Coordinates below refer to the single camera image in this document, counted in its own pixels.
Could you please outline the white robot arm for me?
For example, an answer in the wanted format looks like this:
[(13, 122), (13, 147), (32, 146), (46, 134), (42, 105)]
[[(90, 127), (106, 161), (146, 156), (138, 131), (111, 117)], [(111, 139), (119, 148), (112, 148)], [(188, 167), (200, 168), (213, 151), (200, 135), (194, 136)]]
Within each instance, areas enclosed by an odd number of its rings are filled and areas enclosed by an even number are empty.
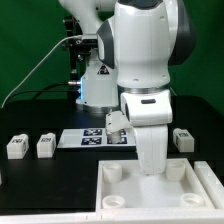
[(59, 0), (81, 26), (77, 44), (89, 50), (81, 110), (106, 115), (112, 142), (134, 133), (140, 170), (162, 173), (172, 122), (168, 67), (183, 63), (195, 46), (183, 0)]

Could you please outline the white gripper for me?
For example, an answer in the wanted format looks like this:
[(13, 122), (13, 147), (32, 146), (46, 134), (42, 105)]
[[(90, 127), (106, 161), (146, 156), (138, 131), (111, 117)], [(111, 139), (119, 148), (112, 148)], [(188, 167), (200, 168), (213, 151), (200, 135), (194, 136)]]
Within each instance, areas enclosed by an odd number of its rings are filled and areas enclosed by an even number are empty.
[(134, 137), (141, 172), (145, 175), (163, 173), (167, 160), (167, 125), (135, 127)]

